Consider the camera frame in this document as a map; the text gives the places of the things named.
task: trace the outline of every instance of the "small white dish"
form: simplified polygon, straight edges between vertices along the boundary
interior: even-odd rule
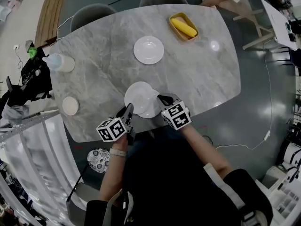
[[[152,65],[161,60],[164,55],[162,42],[153,36],[145,36],[134,45],[135,57],[143,64]]]
[[[136,82],[132,84],[126,91],[124,96],[124,104],[127,106],[132,103],[134,106],[134,114],[141,114],[147,110],[151,104],[152,87],[146,82]]]
[[[147,110],[145,112],[138,114],[142,118],[147,118],[147,119],[153,118],[161,112],[159,103],[157,101],[157,96],[160,93],[153,89],[152,94],[153,94],[153,96],[150,100],[150,106],[147,108]]]
[[[71,96],[63,100],[63,110],[67,115],[75,115],[79,109],[79,103]]]

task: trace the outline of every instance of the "black sleeve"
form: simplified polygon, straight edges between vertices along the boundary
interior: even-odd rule
[[[87,211],[85,217],[85,226],[91,225],[103,225],[103,218],[107,209],[108,202],[93,200],[87,203]],[[112,206],[112,226],[123,225],[123,214],[122,210]]]
[[[246,170],[232,171],[224,178],[224,182],[232,187],[248,207],[261,211],[265,215],[268,225],[271,224],[272,206]]]

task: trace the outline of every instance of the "wooden floor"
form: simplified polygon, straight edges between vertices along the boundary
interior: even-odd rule
[[[44,1],[36,32],[35,47],[45,46],[47,45],[47,40],[56,37],[63,1]]]

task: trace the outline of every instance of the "black shirt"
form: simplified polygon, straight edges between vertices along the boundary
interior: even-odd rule
[[[203,169],[186,141],[146,146],[127,159],[124,192],[133,195],[131,225],[241,225],[231,199]],[[252,210],[263,212],[268,224],[273,213],[267,197],[243,169],[229,173],[224,182]],[[107,202],[87,204],[85,225],[102,225]],[[112,209],[112,225],[123,225],[126,212]]]

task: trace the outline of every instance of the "black and white pattern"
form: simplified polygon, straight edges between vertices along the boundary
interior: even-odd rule
[[[107,126],[110,124],[110,122],[112,121],[113,119],[111,120],[108,120],[108,121],[103,121],[98,127],[104,127],[104,126]]]
[[[168,123],[168,125],[170,125],[172,128],[174,128],[172,122],[170,121],[170,119],[168,119],[167,117],[163,116],[164,120]]]
[[[180,104],[175,105],[174,107],[171,107],[170,109],[168,109],[168,112],[170,114],[171,117],[173,117],[174,115],[177,115],[178,113],[182,112],[184,109],[182,108],[182,106]]]
[[[106,128],[98,129],[98,132],[99,132],[100,136],[102,137],[103,141],[113,140],[113,138],[111,137],[111,135],[108,132],[108,129],[106,129]]]
[[[110,152],[104,148],[97,148],[88,153],[87,161],[89,166],[98,173],[107,171],[110,159]]]
[[[116,121],[113,125],[110,126],[110,131],[113,133],[115,138],[118,138],[126,131],[121,123],[121,121]]]
[[[177,128],[180,128],[181,126],[188,124],[190,121],[187,118],[186,113],[182,113],[178,117],[173,118],[173,122]]]

